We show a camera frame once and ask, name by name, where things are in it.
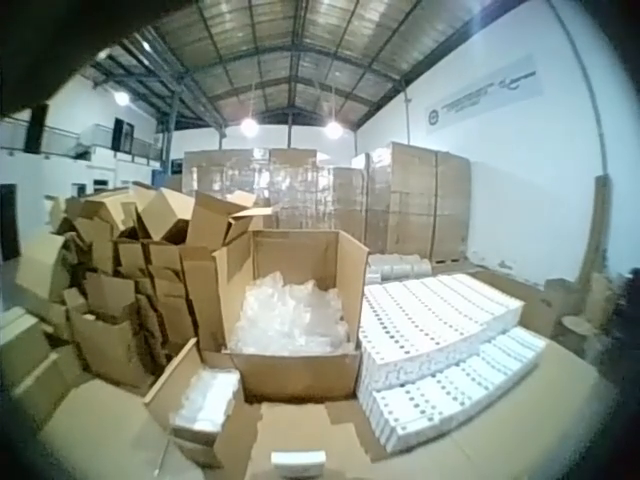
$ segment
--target warehouse ceiling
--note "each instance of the warehouse ceiling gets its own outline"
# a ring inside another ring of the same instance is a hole
[[[353,130],[525,0],[200,0],[86,73],[177,128],[264,123]]]

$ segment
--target dark doorway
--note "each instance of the dark doorway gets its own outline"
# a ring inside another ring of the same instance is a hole
[[[16,207],[16,184],[0,184],[0,245],[3,262],[20,256]]]

